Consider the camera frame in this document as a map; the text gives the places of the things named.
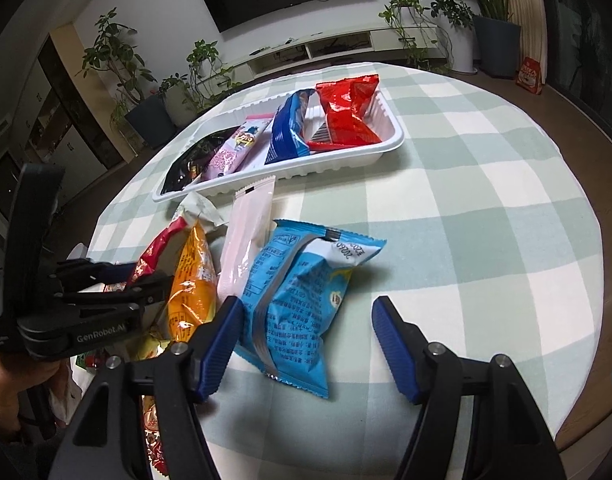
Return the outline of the person's left hand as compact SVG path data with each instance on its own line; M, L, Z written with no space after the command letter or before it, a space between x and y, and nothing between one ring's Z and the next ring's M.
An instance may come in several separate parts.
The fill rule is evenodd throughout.
M37 362L24 356L0 356L0 429L7 432L18 431L18 395L48 382L64 370L65 360Z

